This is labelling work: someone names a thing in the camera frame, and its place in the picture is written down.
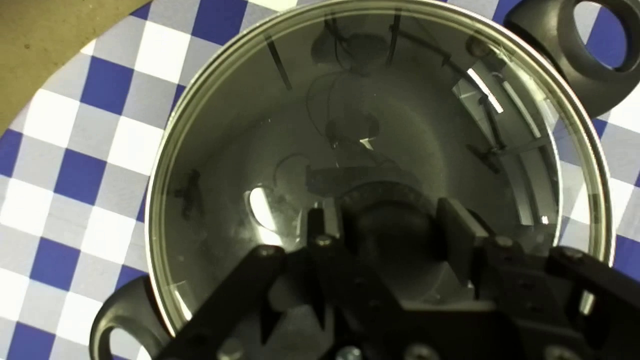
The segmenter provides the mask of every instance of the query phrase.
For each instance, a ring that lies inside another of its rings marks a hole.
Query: pot handle
[[[521,0],[504,25],[542,52],[573,88],[589,116],[620,103],[640,81],[640,1],[596,0],[607,8],[626,32],[622,65],[600,64],[582,44],[573,25],[573,8],[584,0]]]
[[[103,301],[89,332],[91,360],[112,360],[110,334],[116,327],[134,335],[151,358],[170,342],[148,276],[124,283]]]

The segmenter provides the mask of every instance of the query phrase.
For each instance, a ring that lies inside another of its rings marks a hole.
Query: stainless steel pot
[[[580,42],[575,4],[524,0],[510,32],[442,1],[324,1],[240,33],[170,118],[148,188],[149,276],[103,304],[91,358],[110,358],[113,327],[155,354],[253,244],[301,247],[299,213],[314,203],[331,210],[339,235],[344,197],[372,184],[409,188],[423,212],[455,197],[528,251],[561,241],[612,263],[607,171],[589,116],[640,79],[640,5],[601,1],[628,33],[626,61],[605,68]],[[589,223],[561,237],[573,205]],[[446,266],[395,247],[362,255],[400,298],[459,299]],[[388,271],[397,266],[409,273]],[[296,322],[287,335],[306,348],[279,340],[253,355],[320,354],[326,342],[303,314]]]

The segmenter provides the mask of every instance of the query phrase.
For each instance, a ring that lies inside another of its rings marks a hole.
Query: glass lid
[[[236,38],[178,103],[148,196],[166,322],[180,327],[255,244],[303,247],[311,205],[339,237],[389,197],[420,216],[451,197],[528,251],[561,241],[609,261],[601,156],[537,53],[440,1],[328,1]],[[459,298],[420,245],[360,247],[400,298]]]

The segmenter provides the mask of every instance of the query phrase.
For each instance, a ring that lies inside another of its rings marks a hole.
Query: checkered tablecloth
[[[449,4],[500,21],[516,0]],[[38,90],[0,138],[0,358],[88,358],[94,314],[146,269],[142,202],[171,106],[223,42],[291,5],[155,0]],[[605,11],[584,5],[575,19],[588,48],[620,61],[622,29]],[[612,174],[616,266],[640,280],[640,90],[594,125]],[[586,226],[586,213],[570,218]],[[142,358],[121,334],[113,348]]]

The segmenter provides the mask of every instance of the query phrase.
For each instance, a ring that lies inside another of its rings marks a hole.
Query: pot rim
[[[154,166],[151,166],[151,174],[148,179],[148,188],[146,188],[146,202],[143,202],[143,213],[146,213],[146,222],[143,222],[143,253],[146,253],[146,263],[148,263],[148,271],[149,271],[149,283],[151,283],[151,292],[154,292],[154,299],[155,305],[160,309],[160,318],[166,325],[166,330],[170,332],[170,335],[175,335],[175,318],[171,318],[166,309],[167,299],[174,301],[174,298],[164,298],[166,292],[160,289],[162,280],[158,280],[158,260],[154,260],[151,255],[151,237],[154,237],[154,226],[151,226],[151,208],[154,208],[154,200],[155,200],[155,185],[162,178],[162,174],[158,174],[162,159],[166,159],[166,151],[170,149],[170,139],[174,138],[175,132],[175,123],[181,118],[181,113],[185,112],[185,107],[189,106],[189,102],[195,97],[197,90],[202,88],[202,83],[209,78],[209,74],[215,74],[215,69],[220,68],[220,64],[232,60],[238,50],[243,48],[246,42],[250,42],[252,38],[255,38],[264,27],[287,21],[293,15],[306,14],[306,11],[316,11],[321,14],[321,9],[328,8],[335,8],[344,9],[342,5],[358,5],[358,8],[349,8],[349,9],[366,9],[366,8],[377,8],[377,9],[392,9],[392,8],[401,8],[401,9],[418,9],[421,14],[433,15],[433,14],[446,14],[449,15],[454,21],[471,21],[471,25],[475,29],[479,29],[483,35],[491,35],[496,42],[504,44],[508,48],[508,52],[512,52],[518,60],[524,60],[525,65],[542,79],[543,85],[552,88],[557,97],[557,106],[563,113],[568,113],[568,122],[575,134],[582,136],[582,142],[586,146],[588,151],[588,159],[594,164],[594,171],[596,175],[589,178],[586,175],[586,184],[589,184],[589,188],[596,188],[600,192],[600,200],[601,203],[597,203],[597,200],[589,197],[589,237],[600,237],[600,241],[589,241],[588,244],[588,251],[592,255],[596,255],[600,261],[605,261],[607,266],[612,266],[614,261],[614,251],[616,251],[616,241],[614,241],[614,231],[612,231],[612,197],[609,197],[609,185],[607,185],[607,166],[597,142],[597,136],[592,127],[592,120],[586,113],[582,102],[577,100],[577,95],[573,93],[573,90],[568,85],[568,81],[555,71],[555,68],[539,53],[536,52],[529,44],[525,44],[521,38],[518,38],[516,33],[512,33],[510,29],[506,29],[502,23],[481,18],[479,14],[474,14],[470,9],[463,9],[459,5],[451,5],[446,1],[432,1],[432,0],[409,0],[409,1],[389,1],[389,0],[364,0],[364,1],[345,1],[345,0],[328,0],[328,1],[317,1],[317,4],[309,4],[309,5],[296,5],[291,9],[284,9],[279,14],[273,14],[257,23],[253,23],[250,29],[238,33],[236,38],[232,38],[228,44],[223,44],[217,53],[214,53],[214,58],[192,78],[192,81],[185,85],[180,102],[175,103],[175,107],[171,109],[171,113],[167,116],[167,125],[164,130],[160,147],[155,151],[154,157]]]

